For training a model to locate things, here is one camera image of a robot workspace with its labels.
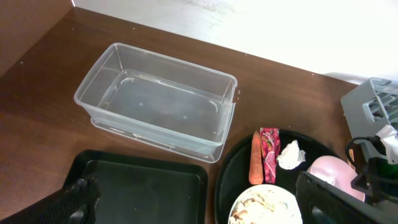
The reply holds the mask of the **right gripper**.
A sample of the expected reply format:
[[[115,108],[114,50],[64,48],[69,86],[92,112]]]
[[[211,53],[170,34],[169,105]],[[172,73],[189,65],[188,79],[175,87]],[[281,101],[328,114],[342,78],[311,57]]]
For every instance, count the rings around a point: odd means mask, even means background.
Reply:
[[[371,202],[397,204],[397,164],[372,157],[351,187]],[[304,224],[397,224],[397,213],[383,212],[308,172],[299,173],[295,197]]]

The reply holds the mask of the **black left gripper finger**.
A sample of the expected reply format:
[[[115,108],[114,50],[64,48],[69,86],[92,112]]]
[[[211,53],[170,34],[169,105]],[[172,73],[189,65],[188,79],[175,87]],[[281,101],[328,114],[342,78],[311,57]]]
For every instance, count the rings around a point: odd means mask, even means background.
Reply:
[[[94,223],[99,198],[98,179],[87,176],[1,220],[1,223]]]

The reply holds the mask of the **wooden chopstick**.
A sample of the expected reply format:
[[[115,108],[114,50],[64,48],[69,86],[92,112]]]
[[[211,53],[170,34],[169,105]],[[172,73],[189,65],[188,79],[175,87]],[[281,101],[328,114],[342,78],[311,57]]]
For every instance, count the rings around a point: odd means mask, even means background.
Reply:
[[[349,149],[348,152],[349,152],[348,164],[353,170],[356,170],[356,168],[355,168],[355,166],[353,164],[353,162],[354,162],[354,152],[353,152],[352,149]]]

